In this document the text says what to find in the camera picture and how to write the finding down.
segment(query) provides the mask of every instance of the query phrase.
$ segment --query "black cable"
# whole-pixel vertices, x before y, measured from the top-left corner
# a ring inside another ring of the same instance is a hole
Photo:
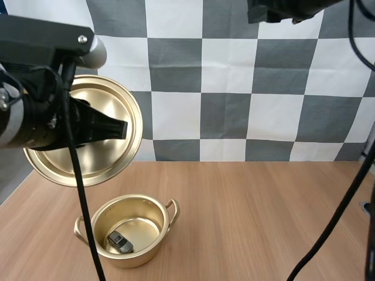
[[[63,97],[64,123],[65,123],[65,128],[66,128],[68,149],[69,149],[69,153],[71,157],[71,162],[73,164],[74,175],[76,177],[76,182],[77,182],[77,191],[78,191],[78,195],[80,199],[84,226],[86,228],[88,245],[90,247],[91,255],[93,257],[93,261],[95,264],[95,268],[98,274],[99,281],[105,281],[104,271],[99,260],[99,255],[98,255],[96,245],[95,245],[93,229],[91,227],[90,213],[88,212],[86,195],[84,192],[80,162],[78,159],[78,154],[76,151],[73,134],[71,132],[71,127],[70,127],[69,91],[70,91],[70,87],[74,79],[75,72],[76,72],[76,64],[73,61],[71,61],[69,64],[64,64],[63,74],[62,74],[63,79],[64,79],[64,93],[63,93],[64,95]]]
[[[328,236],[333,231],[334,227],[338,223],[340,217],[344,213],[346,207],[349,205],[351,199],[353,198],[354,194],[357,192],[359,186],[361,185],[364,177],[366,176],[367,172],[370,170],[371,165],[373,164],[375,159],[375,141],[373,142],[371,149],[369,151],[368,156],[365,158],[361,168],[358,171],[358,174],[354,178],[352,184],[350,185],[349,189],[345,193],[342,201],[340,202],[339,206],[337,207],[335,213],[333,214],[332,218],[330,219],[328,225],[324,229],[323,233],[320,235],[318,240],[315,242],[314,246],[310,249],[310,251],[301,259],[301,261],[296,265],[293,269],[292,273],[289,275],[287,281],[293,281],[298,272],[312,259],[312,257],[318,252],[318,250],[322,247],[324,242],[327,240]]]
[[[358,8],[361,11],[362,15],[365,18],[375,22],[375,16],[366,8],[366,6],[362,2],[362,0],[357,0],[357,5],[358,5]]]
[[[353,34],[353,21],[354,21],[354,1],[355,0],[350,0],[349,1],[349,19],[348,19],[348,24],[347,24],[347,31],[348,31],[348,37],[349,37],[349,42],[350,45],[352,45],[352,49],[355,52],[356,56],[360,61],[362,61],[368,68],[370,68],[372,71],[375,71],[375,66],[373,63],[369,62],[358,50],[356,41],[354,39],[354,34]]]
[[[353,35],[353,19],[354,19],[354,1],[350,0],[349,2],[349,20],[348,20],[348,35],[349,41],[352,45],[353,51],[355,52],[356,56],[371,70],[375,71],[375,66],[369,62],[358,50],[356,42],[354,40]],[[342,201],[340,202],[339,206],[337,207],[335,213],[333,214],[332,218],[330,219],[328,225],[324,229],[323,233],[320,235],[318,240],[315,242],[314,246],[310,249],[310,251],[299,261],[299,263],[294,267],[292,273],[289,275],[287,281],[293,281],[297,276],[298,272],[314,257],[314,255],[320,250],[324,242],[327,240],[329,235],[332,233],[333,229],[335,228],[336,224],[338,223],[340,217],[344,213],[346,207],[349,205],[351,199],[353,198],[354,194],[357,192],[359,186],[361,185],[364,177],[366,176],[367,172],[370,170],[371,165],[375,160],[375,141],[373,142],[369,154],[365,158],[361,168],[358,171],[358,174],[354,178],[352,184],[350,185],[349,189],[347,190],[346,194],[344,195]]]

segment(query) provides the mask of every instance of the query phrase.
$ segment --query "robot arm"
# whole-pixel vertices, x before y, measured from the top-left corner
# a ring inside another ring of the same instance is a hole
[[[53,150],[67,146],[61,110],[67,59],[99,68],[107,54],[90,28],[0,15],[0,147]],[[124,139],[127,123],[70,97],[77,145]]]

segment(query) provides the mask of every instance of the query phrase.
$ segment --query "gray square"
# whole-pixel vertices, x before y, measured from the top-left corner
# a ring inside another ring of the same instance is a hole
[[[143,120],[142,139],[152,139],[152,103],[151,92],[133,92],[133,96],[141,109]]]
[[[202,93],[201,139],[245,139],[250,94]]]
[[[369,82],[367,83],[363,96],[368,98],[375,97],[375,71],[371,71]]]
[[[296,142],[344,142],[361,98],[304,96]]]
[[[95,34],[147,37],[145,0],[87,0]]]
[[[344,143],[335,161],[357,161],[366,143]]]
[[[375,10],[374,1],[365,1],[366,7]],[[323,21],[319,38],[347,38],[347,15],[349,1],[342,1],[324,10]],[[359,11],[354,10],[354,36],[375,37],[374,23],[366,19]]]
[[[258,40],[253,93],[304,94],[316,39]]]
[[[199,161],[200,140],[154,140],[156,161]]]
[[[77,67],[76,75],[82,75],[82,74],[98,75],[98,70]]]
[[[293,142],[246,140],[246,161],[289,161]]]
[[[249,25],[247,2],[203,0],[203,38],[258,38],[259,23]]]
[[[152,91],[200,92],[201,39],[148,39]]]

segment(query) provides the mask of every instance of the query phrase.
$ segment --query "small metal object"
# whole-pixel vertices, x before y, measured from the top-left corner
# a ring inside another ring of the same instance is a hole
[[[296,25],[297,23],[300,23],[300,22],[302,22],[301,19],[293,19],[293,20],[292,20],[292,23],[293,23],[294,25]]]
[[[361,206],[361,209],[362,211],[364,211],[364,213],[368,216],[370,216],[370,210],[368,210],[368,207],[370,206],[370,203],[369,202],[364,202],[364,201],[361,201],[359,203],[359,206]]]
[[[47,123],[48,128],[54,129],[57,124],[56,115]]]
[[[0,94],[0,100],[7,101],[8,97],[6,96],[6,94]]]
[[[8,105],[5,102],[5,100],[0,100],[0,109],[3,110],[3,111],[7,111],[8,110]]]
[[[85,44],[85,43],[87,42],[87,37],[84,36],[84,35],[80,35],[80,36],[78,37],[78,42],[79,42],[80,44]]]
[[[133,251],[133,244],[117,231],[113,231],[107,239],[108,242],[121,253],[131,253]]]

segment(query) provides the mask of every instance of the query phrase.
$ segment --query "pot handle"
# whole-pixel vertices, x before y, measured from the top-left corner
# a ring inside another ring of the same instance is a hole
[[[80,231],[81,221],[83,221],[83,216],[79,216],[78,219],[76,219],[76,223],[74,225],[74,234],[80,241],[82,241],[83,243],[85,243],[88,246],[87,240],[85,239],[85,237],[83,237],[83,235]]]
[[[168,233],[171,230],[171,228],[173,227],[173,225],[177,221],[178,216],[180,215],[180,206],[179,206],[179,204],[177,203],[176,200],[173,200],[173,199],[169,200],[169,202],[166,203],[165,207],[168,209],[172,204],[175,206],[175,213],[174,213],[171,221],[169,222],[169,226],[168,226],[168,229],[167,229],[166,233]]]

